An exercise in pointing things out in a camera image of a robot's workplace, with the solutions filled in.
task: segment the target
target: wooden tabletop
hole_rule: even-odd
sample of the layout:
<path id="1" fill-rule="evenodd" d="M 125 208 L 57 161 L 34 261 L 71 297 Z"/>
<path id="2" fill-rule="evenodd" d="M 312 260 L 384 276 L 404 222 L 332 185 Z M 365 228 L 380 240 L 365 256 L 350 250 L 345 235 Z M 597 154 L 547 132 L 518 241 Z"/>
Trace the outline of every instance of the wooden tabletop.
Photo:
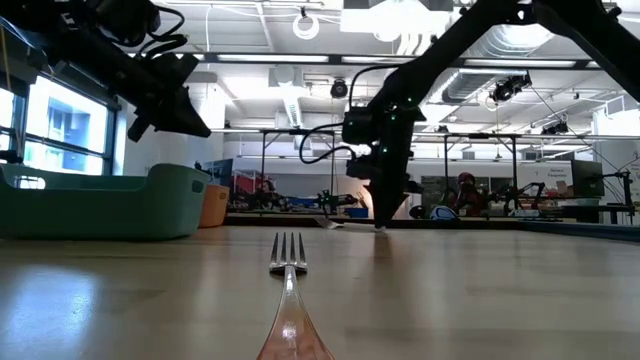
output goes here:
<path id="1" fill-rule="evenodd" d="M 163 243 L 0 241 L 0 359 L 256 359 L 298 279 L 336 359 L 638 359 L 640 247 L 510 231 L 225 227 Z"/>

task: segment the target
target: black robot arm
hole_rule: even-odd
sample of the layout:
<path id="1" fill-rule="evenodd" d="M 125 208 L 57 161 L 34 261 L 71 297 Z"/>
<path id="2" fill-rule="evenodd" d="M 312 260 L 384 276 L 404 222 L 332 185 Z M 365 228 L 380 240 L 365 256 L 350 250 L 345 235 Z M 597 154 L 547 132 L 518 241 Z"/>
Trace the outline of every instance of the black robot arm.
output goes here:
<path id="1" fill-rule="evenodd" d="M 207 137 L 211 131 L 183 86 L 198 60 L 164 53 L 184 45 L 186 37 L 155 34 L 162 9 L 149 0 L 9 0 L 0 1 L 0 25 L 44 53 L 51 68 L 68 63 L 133 104 L 138 118 L 128 132 L 131 140 L 150 125 Z M 146 57 L 131 58 L 116 46 L 139 46 L 147 35 L 163 44 Z"/>
<path id="2" fill-rule="evenodd" d="M 539 23 L 572 39 L 640 100 L 640 41 L 618 23 L 619 13 L 607 12 L 601 0 L 478 0 L 422 56 L 400 65 L 367 108 L 350 110 L 343 124 L 345 142 L 368 144 L 373 151 L 350 161 L 347 174 L 371 180 L 376 226 L 385 226 L 405 198 L 418 104 L 437 77 L 494 25 Z"/>

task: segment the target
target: ceiling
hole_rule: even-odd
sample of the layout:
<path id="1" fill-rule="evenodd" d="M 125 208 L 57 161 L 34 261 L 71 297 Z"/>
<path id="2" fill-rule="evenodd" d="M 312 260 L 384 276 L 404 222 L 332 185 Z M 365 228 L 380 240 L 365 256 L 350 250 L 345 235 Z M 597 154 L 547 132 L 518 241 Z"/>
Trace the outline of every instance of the ceiling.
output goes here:
<path id="1" fill-rule="evenodd" d="M 258 6 L 171 6 L 186 17 L 180 30 L 188 35 L 189 43 L 178 51 L 232 52 L 232 53 L 318 53 L 318 54 L 395 54 L 400 40 L 382 42 L 371 33 L 345 33 L 338 24 L 341 19 L 342 1 L 325 2 L 323 9 L 307 10 L 309 14 L 324 17 L 319 20 L 318 35 L 303 40 L 292 30 L 293 20 L 299 10 L 291 8 L 262 8 Z M 632 0 L 618 1 L 623 10 L 631 10 L 623 16 L 633 21 L 621 21 L 631 32 L 640 35 L 640 4 Z M 205 18 L 208 17 L 209 44 L 206 41 Z M 163 14 L 163 29 L 175 24 L 173 15 Z M 537 49 L 532 57 L 585 59 L 588 56 L 571 41 L 559 36 Z M 265 120 L 273 120 L 277 113 L 284 113 L 282 98 L 268 89 L 268 73 L 273 65 L 200 64 L 196 71 L 215 72 L 226 90 L 230 101 L 226 117 L 234 127 L 264 126 Z M 304 74 L 307 86 L 299 99 L 303 113 L 340 115 L 346 101 L 332 99 L 329 90 L 335 78 L 344 78 L 347 84 L 361 66 L 297 65 Z M 371 98 L 382 85 L 386 71 L 368 73 L 358 80 L 354 94 L 357 99 Z M 533 88 L 514 97 L 498 111 L 485 106 L 487 92 L 480 92 L 469 100 L 474 106 L 463 106 L 451 113 L 450 131 L 495 130 L 498 121 L 503 132 L 526 131 L 527 125 L 537 120 L 553 117 L 554 111 L 566 112 L 569 124 L 576 132 L 590 130 L 591 110 L 602 101 L 619 94 L 623 89 L 603 71 L 542 71 L 531 70 Z"/>

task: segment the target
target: silver fork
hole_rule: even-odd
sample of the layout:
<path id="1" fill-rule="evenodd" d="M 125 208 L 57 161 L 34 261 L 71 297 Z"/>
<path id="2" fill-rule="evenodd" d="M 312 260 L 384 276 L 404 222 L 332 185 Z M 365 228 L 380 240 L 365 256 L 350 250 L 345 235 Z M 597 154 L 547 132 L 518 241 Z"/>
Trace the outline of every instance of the silver fork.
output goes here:
<path id="1" fill-rule="evenodd" d="M 307 256 L 304 253 L 304 245 L 302 244 L 302 233 L 298 233 L 298 252 L 299 259 L 296 256 L 295 235 L 291 233 L 291 246 L 289 247 L 289 258 L 287 259 L 287 233 L 282 234 L 282 246 L 280 258 L 278 258 L 278 238 L 279 234 L 273 240 L 273 249 L 271 250 L 271 262 L 269 263 L 269 272 L 284 275 L 287 266 L 291 266 L 296 274 L 307 273 Z"/>

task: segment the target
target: security camera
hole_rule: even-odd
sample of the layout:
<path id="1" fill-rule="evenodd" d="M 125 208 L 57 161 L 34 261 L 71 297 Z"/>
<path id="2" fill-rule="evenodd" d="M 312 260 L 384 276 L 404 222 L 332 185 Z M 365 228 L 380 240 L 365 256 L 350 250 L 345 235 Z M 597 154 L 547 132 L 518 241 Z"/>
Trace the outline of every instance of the security camera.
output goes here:
<path id="1" fill-rule="evenodd" d="M 344 79 L 335 79 L 331 86 L 331 97 L 334 99 L 342 99 L 349 93 L 349 88 Z"/>

